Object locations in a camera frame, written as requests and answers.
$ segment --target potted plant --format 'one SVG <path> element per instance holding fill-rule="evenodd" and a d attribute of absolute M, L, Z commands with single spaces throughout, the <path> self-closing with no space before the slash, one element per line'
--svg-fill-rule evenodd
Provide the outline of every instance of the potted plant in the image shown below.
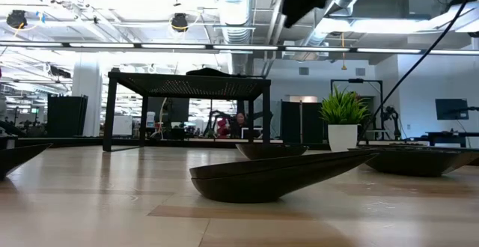
<path fill-rule="evenodd" d="M 358 125 L 368 115 L 367 106 L 358 99 L 356 93 L 340 92 L 335 87 L 327 99 L 323 100 L 320 111 L 328 124 L 329 146 L 333 152 L 348 151 L 358 142 Z"/>

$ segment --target green plant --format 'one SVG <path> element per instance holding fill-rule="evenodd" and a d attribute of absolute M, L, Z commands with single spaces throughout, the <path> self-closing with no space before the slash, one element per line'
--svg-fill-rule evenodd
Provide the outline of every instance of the green plant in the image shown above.
<path fill-rule="evenodd" d="M 367 106 L 358 100 L 356 93 L 339 91 L 335 87 L 323 100 L 321 118 L 328 124 L 360 124 L 368 115 Z"/>

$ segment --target dark bowl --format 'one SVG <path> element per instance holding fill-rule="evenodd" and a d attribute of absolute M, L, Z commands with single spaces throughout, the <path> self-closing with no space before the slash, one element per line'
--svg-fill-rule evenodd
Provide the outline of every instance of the dark bowl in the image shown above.
<path fill-rule="evenodd" d="M 237 144 L 238 150 L 250 160 L 301 156 L 309 147 L 283 144 Z"/>
<path fill-rule="evenodd" d="M 206 198 L 264 203 L 343 174 L 375 157 L 375 150 L 324 153 L 191 168 L 195 188 Z"/>
<path fill-rule="evenodd" d="M 441 177 L 479 157 L 479 150 L 461 148 L 378 146 L 362 149 L 379 151 L 378 157 L 367 162 L 377 171 L 419 177 Z"/>
<path fill-rule="evenodd" d="M 0 150 L 0 180 L 3 180 L 9 173 L 36 157 L 50 146 L 51 144 L 42 144 Z"/>

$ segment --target white pot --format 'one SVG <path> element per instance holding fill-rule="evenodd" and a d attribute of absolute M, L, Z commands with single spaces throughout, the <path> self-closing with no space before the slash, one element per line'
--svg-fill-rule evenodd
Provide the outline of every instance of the white pot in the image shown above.
<path fill-rule="evenodd" d="M 356 148 L 358 125 L 328 125 L 329 146 L 334 153 Z"/>

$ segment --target black tray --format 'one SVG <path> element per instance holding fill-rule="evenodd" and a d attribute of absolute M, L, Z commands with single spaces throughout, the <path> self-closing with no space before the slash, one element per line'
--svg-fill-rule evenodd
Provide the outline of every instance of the black tray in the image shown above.
<path fill-rule="evenodd" d="M 309 147 L 282 144 L 237 144 L 238 150 L 250 160 L 301 156 Z"/>
<path fill-rule="evenodd" d="M 375 157 L 375 150 L 325 153 L 191 168 L 206 198 L 231 203 L 275 201 L 289 192 L 343 174 Z"/>
<path fill-rule="evenodd" d="M 18 147 L 14 149 L 0 150 L 0 180 L 5 179 L 9 173 L 30 159 L 36 157 L 51 144 L 42 144 L 29 147 Z"/>
<path fill-rule="evenodd" d="M 479 157 L 479 150 L 462 148 L 395 145 L 361 149 L 379 151 L 377 158 L 367 162 L 377 171 L 419 177 L 441 177 Z"/>

